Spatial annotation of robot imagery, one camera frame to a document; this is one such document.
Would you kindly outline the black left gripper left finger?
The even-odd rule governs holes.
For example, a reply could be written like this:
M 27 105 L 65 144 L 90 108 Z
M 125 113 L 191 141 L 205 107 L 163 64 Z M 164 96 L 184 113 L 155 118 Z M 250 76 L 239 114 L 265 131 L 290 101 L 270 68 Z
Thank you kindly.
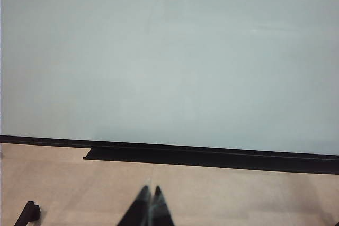
M 145 185 L 119 221 L 118 226 L 148 225 L 150 201 L 150 188 L 148 185 Z

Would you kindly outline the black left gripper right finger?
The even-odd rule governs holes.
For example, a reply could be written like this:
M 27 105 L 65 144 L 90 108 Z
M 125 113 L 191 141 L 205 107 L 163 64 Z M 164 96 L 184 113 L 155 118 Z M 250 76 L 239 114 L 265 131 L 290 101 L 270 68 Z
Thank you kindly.
M 160 186 L 156 186 L 151 202 L 151 224 L 154 226 L 175 226 Z

